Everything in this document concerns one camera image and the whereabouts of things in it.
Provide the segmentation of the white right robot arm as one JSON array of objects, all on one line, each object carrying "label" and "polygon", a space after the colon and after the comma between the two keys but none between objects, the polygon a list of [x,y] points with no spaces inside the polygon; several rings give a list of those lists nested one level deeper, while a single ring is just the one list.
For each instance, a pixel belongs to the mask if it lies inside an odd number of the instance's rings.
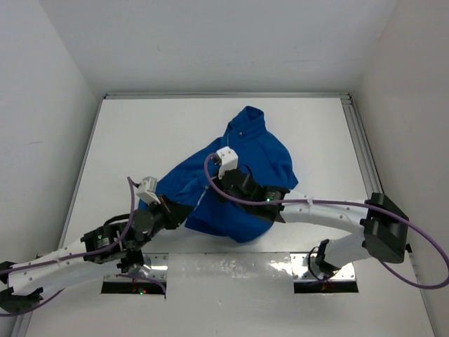
[{"label": "white right robot arm", "polygon": [[404,261],[408,217],[385,194],[374,192],[363,201],[319,201],[284,187],[261,185],[238,168],[213,182],[221,199],[270,223],[311,223],[345,231],[347,236],[340,239],[324,239],[309,266],[326,279],[358,260]]}]

